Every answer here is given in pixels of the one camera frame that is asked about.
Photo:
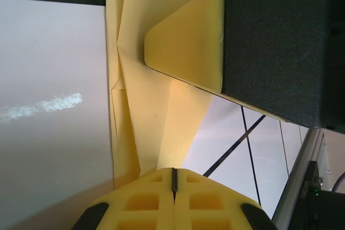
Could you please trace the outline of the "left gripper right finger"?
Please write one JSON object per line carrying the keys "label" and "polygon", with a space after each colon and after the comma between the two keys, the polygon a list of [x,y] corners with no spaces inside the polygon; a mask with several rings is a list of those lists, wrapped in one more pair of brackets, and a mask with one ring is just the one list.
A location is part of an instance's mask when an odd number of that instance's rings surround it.
{"label": "left gripper right finger", "polygon": [[174,229],[276,229],[253,199],[188,169],[172,169]]}

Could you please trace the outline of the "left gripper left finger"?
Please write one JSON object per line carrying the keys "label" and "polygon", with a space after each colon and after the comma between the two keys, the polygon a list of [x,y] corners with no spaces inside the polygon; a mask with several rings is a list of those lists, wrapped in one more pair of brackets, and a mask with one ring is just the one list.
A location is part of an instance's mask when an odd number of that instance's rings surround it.
{"label": "left gripper left finger", "polygon": [[174,169],[149,173],[96,199],[72,229],[174,229]]}

